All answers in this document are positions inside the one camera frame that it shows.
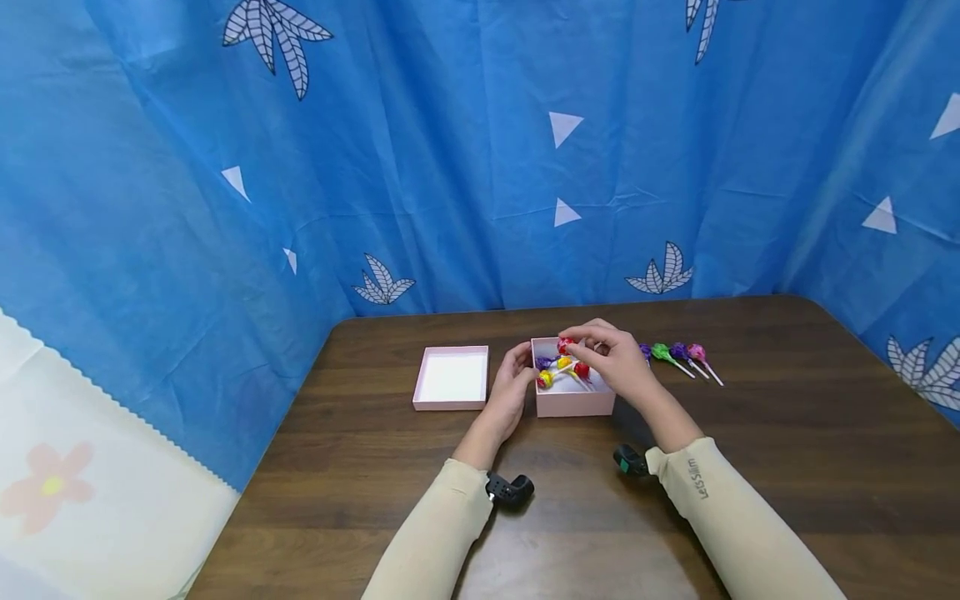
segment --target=finger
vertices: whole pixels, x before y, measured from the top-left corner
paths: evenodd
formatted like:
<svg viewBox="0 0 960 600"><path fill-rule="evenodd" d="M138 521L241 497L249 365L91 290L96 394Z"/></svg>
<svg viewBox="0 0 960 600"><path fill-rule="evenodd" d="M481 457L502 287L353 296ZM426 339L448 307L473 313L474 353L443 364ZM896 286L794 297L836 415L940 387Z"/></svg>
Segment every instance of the finger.
<svg viewBox="0 0 960 600"><path fill-rule="evenodd" d="M568 354L576 358L577 360L587 363L588 367L593 367L596 370L600 370L600 367L603 365L603 362L607 360L606 356L602 354L597 354L590 348L585 348L578 344L570 344L566 347Z"/></svg>
<svg viewBox="0 0 960 600"><path fill-rule="evenodd" d="M524 367L523 370L517 374L516 379L514 379L514 384L522 390L533 383L538 375L539 373L533 367Z"/></svg>
<svg viewBox="0 0 960 600"><path fill-rule="evenodd" d="M610 329L600 325L577 325L561 331L560 337L573 338L574 340L590 338L595 345L603 343L612 348L622 339L622 334L623 331L619 329Z"/></svg>
<svg viewBox="0 0 960 600"><path fill-rule="evenodd" d="M517 365L523 365L528 360L532 360L530 355L530 342L521 342L507 350L507 353L503 355L500 370L514 372Z"/></svg>
<svg viewBox="0 0 960 600"><path fill-rule="evenodd" d="M606 327L607 329L616 329L616 327L614 327L612 324L604 321L603 319L600 319L599 317L597 317L596 319L590 319L589 321L584 323L584 326L594 326L594 325L599 327ZM599 340L594 340L591 337L586 337L582 341L584 346L590 349L597 349L597 346L601 344Z"/></svg>
<svg viewBox="0 0 960 600"><path fill-rule="evenodd" d="M612 324L604 321L599 317L597 317L596 319L590 319L589 321L584 323L584 325L599 325L601 327L606 327L607 329L617 329L617 327L613 326Z"/></svg>

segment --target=wrist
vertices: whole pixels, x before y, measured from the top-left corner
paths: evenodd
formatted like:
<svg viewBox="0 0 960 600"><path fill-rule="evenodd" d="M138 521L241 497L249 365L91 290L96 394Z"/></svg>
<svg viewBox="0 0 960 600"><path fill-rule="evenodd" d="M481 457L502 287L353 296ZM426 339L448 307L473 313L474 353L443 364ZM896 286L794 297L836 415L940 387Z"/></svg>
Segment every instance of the wrist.
<svg viewBox="0 0 960 600"><path fill-rule="evenodd" d="M481 413L453 451L453 458L477 470L489 471L503 442L502 429Z"/></svg>
<svg viewBox="0 0 960 600"><path fill-rule="evenodd" d="M638 411L642 412L645 408L650 408L664 401L668 401L672 398L672 395L667 392L666 388L663 387L656 377L651 375L649 378L644 378L640 383L635 385L623 398Z"/></svg>

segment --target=arm sleeve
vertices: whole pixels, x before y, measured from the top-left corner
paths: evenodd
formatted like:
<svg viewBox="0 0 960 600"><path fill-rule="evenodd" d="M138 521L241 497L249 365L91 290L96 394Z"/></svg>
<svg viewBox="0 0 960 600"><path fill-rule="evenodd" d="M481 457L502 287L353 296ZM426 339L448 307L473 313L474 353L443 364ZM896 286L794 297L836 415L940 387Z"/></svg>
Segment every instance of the arm sleeve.
<svg viewBox="0 0 960 600"><path fill-rule="evenodd" d="M727 462L712 438L646 453L735 600L832 600L840 588L804 543Z"/></svg>
<svg viewBox="0 0 960 600"><path fill-rule="evenodd" d="M364 600L449 600L493 507L487 473L447 459L380 558Z"/></svg>

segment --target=pink flower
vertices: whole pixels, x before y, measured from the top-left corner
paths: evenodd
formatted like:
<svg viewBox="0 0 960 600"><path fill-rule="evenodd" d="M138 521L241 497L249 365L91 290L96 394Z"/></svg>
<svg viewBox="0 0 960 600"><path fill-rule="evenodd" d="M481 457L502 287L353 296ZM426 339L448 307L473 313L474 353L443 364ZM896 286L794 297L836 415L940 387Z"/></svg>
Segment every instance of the pink flower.
<svg viewBox="0 0 960 600"><path fill-rule="evenodd" d="M0 515L23 515L25 536L43 531L54 520L64 500L86 502L93 497L93 486L78 479L80 471L93 458L93 446L83 442L60 459L48 444L39 444L27 454L27 466L33 474L14 482L0 495Z"/></svg>

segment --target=purple lollipop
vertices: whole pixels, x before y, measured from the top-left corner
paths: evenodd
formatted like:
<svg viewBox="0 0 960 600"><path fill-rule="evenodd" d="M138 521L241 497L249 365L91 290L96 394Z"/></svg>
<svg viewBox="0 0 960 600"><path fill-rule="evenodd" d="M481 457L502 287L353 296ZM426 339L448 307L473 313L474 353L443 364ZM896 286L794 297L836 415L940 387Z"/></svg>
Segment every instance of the purple lollipop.
<svg viewBox="0 0 960 600"><path fill-rule="evenodd" d="M704 379L709 380L709 376L705 372L703 372L703 370L700 367L698 367L695 362L693 362L693 357L690 356L690 352L689 350L686 349L686 345L684 343L677 342L676 344L671 346L670 356L673 356L674 360L677 360L677 361L686 361L687 365L696 369L697 372L704 377Z"/></svg>
<svg viewBox="0 0 960 600"><path fill-rule="evenodd" d="M538 356L535 361L537 364L537 371L547 371L550 369L550 366L553 365L553 361L557 360L556 358L549 358L547 356Z"/></svg>
<svg viewBox="0 0 960 600"><path fill-rule="evenodd" d="M643 352L643 358L647 359L647 367L650 366L650 347L646 344L640 344L640 351Z"/></svg>

